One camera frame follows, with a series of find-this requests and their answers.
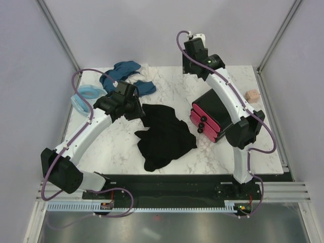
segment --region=white marble table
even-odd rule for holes
[[[154,94],[140,98],[142,103],[163,104],[173,107],[178,119],[184,120],[192,134],[197,139],[197,149],[192,149],[183,157],[173,160],[166,167],[147,172],[144,170],[144,157],[141,155],[137,143],[139,138],[135,131],[147,130],[140,119],[127,121],[124,117],[115,121],[103,131],[81,158],[78,168],[83,171],[100,172],[105,174],[232,174],[234,158],[232,147],[224,137],[218,143],[212,143],[189,119],[191,103],[210,89],[195,75],[183,75],[182,67],[152,67],[157,71],[153,80],[157,87]],[[257,89],[256,78],[252,66],[227,66],[233,82],[242,94],[251,89]],[[102,87],[99,83],[99,73],[83,73],[80,85],[91,84]],[[252,104],[256,110],[264,105],[260,99]],[[73,109],[66,137],[69,137],[85,117]],[[272,141],[264,128],[261,129],[254,146],[270,150]],[[273,154],[252,152],[252,172],[256,174],[282,174],[282,166],[277,151]]]

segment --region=black cloth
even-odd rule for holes
[[[168,165],[196,146],[196,137],[190,133],[188,125],[176,118],[173,108],[165,105],[142,105],[145,117],[144,127],[148,131],[137,131],[141,140],[138,148],[145,158],[144,169],[154,171]]]

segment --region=white wall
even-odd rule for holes
[[[46,0],[82,67],[179,66],[175,37],[203,32],[227,65],[258,65],[294,0]]]
[[[293,172],[324,228],[324,2],[304,1],[264,69]]]
[[[22,242],[41,182],[41,151],[59,141],[73,68],[34,0],[0,3],[0,242]]]

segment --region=white cloth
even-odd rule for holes
[[[150,82],[155,79],[157,75],[157,69],[154,67],[150,67],[148,64],[141,65],[141,68],[137,70],[140,73],[133,74],[126,79],[126,82],[134,84],[138,80],[144,82]]]

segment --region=gray floor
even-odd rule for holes
[[[59,227],[89,213],[47,214],[50,224]],[[40,235],[44,238],[39,242],[46,243],[309,242],[297,204],[263,204],[250,219],[216,213],[133,213],[119,219],[90,217],[59,231],[43,226]]]

